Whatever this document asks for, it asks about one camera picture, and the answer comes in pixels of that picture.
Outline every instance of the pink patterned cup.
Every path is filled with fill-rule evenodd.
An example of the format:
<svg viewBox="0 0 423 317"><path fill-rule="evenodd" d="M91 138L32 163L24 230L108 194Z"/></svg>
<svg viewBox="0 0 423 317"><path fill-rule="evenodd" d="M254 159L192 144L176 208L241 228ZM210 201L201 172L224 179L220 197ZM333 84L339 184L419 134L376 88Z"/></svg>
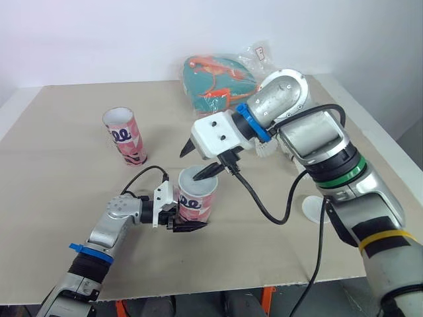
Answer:
<svg viewBox="0 0 423 317"><path fill-rule="evenodd" d="M127 165L138 166L147 160L132 110L125 107L110 109L103 115L103 122Z"/></svg>
<svg viewBox="0 0 423 317"><path fill-rule="evenodd" d="M217 177L194 181L192 178L204 166L191 166L179 174L179 215L187 221L206 223L215 199Z"/></svg>

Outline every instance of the teal bag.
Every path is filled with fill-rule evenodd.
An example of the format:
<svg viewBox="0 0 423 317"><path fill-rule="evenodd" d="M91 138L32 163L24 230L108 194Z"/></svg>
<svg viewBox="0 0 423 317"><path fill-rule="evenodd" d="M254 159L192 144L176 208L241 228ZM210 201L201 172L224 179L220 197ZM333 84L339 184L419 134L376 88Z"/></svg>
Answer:
<svg viewBox="0 0 423 317"><path fill-rule="evenodd" d="M256 92L253 75L232 59L192 56L184 63L186 94L199 116L208 116L247 101Z"/></svg>

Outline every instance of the blue ring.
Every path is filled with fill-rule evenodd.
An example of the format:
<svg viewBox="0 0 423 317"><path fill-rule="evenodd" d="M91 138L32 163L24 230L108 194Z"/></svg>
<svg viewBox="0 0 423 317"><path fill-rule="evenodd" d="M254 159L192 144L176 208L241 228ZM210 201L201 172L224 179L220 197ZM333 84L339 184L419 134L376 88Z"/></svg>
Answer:
<svg viewBox="0 0 423 317"><path fill-rule="evenodd" d="M262 142L269 142L272 138L267 134L267 131L263 129L260 124L251 116L247 104L239 104L237 111L240 115L246 119L252 129L257 133L258 138Z"/></svg>
<svg viewBox="0 0 423 317"><path fill-rule="evenodd" d="M87 248L86 246L83 246L82 244L71 243L71 245L69 247L71 249L74 249L78 253L84 253L84 254L88 254L90 256L95 256L96 258L102 259L102 260L104 260L104 261L106 261L110 264L113 263L113 258L111 256L108 256L107 254L104 254L100 251Z"/></svg>

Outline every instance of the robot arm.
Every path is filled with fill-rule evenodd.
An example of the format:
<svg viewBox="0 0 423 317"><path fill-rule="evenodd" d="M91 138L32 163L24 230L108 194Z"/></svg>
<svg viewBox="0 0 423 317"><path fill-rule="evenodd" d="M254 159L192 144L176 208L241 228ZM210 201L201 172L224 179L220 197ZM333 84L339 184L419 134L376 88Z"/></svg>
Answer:
<svg viewBox="0 0 423 317"><path fill-rule="evenodd" d="M93 317L90 304L100 294L104 277L129 231L140 223L167 225L173 232L189 232L204 227L204 223L177 220L178 200L173 185L164 181L154 191L154 201L148 197L134 198L130 194L113 198L106 207L84 245L71 244L78 252L67 273L42 303L37 317Z"/></svg>
<svg viewBox="0 0 423 317"><path fill-rule="evenodd" d="M197 149L203 159L220 160L195 180L224 169L236 174L239 152L253 148L255 137L265 143L278 133L329 201L327 213L340 239L359 248L386 316L421 316L423 247L403 230L401 205L329 108L340 111L344 124L337 105L311 108L301 73L277 71L236 112L197 120L180 156Z"/></svg>

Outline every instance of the white disc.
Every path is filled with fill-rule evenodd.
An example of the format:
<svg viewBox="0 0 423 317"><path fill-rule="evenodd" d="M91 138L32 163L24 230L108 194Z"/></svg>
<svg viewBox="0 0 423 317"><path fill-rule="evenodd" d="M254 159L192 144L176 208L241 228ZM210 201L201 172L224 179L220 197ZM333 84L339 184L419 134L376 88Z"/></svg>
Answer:
<svg viewBox="0 0 423 317"><path fill-rule="evenodd" d="M307 196L303 201L303 213L304 215L314 223L320 223L320 211L322 208L322 197ZM324 222L328 223L329 217L325 214Z"/></svg>

